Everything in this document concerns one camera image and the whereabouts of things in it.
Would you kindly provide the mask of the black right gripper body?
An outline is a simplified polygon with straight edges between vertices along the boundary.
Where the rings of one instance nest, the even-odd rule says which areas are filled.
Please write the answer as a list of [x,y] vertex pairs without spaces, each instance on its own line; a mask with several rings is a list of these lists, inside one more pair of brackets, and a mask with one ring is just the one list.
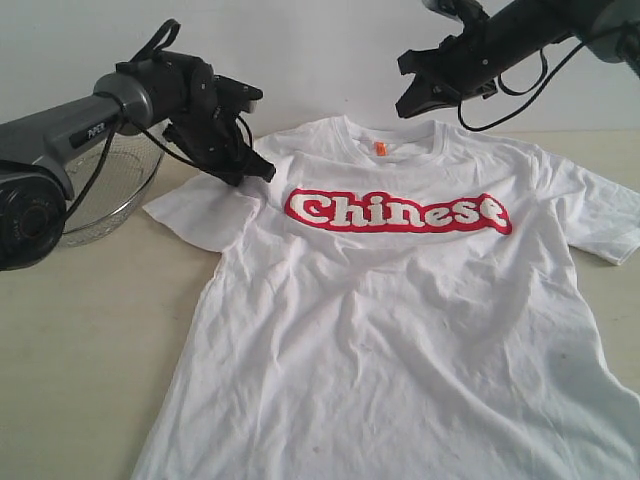
[[429,54],[432,100],[490,98],[505,66],[505,32],[486,24],[446,37]]

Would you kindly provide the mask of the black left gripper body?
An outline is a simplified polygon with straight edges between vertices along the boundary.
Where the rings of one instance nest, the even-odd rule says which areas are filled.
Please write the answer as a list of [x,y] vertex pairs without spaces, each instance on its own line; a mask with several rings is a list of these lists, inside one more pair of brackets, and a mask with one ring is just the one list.
[[214,167],[223,159],[250,148],[237,120],[238,115],[216,100],[195,101],[169,116],[164,137],[178,146],[193,166],[214,176]]

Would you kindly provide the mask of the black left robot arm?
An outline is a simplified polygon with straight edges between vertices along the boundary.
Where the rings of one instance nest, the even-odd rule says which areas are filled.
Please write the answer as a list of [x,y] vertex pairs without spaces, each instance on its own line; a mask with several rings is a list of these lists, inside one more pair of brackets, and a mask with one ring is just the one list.
[[[183,163],[231,186],[247,177],[271,181],[276,168],[254,150],[240,116],[262,97],[199,57],[155,49],[117,64],[87,97],[2,124],[2,270],[31,267],[52,252],[118,134],[147,135],[166,123],[163,136]],[[75,192],[65,167],[97,145],[94,174]]]

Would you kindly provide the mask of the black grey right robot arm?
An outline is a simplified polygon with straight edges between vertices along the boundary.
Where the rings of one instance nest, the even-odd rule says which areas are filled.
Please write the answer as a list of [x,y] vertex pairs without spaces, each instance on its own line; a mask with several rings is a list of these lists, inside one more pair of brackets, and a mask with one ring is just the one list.
[[498,92],[517,96],[502,75],[545,47],[578,40],[605,63],[639,70],[639,4],[636,1],[512,1],[490,15],[477,1],[428,1],[426,8],[459,21],[459,35],[437,48],[408,50],[398,59],[413,80],[396,103],[399,117],[460,109],[466,100]]

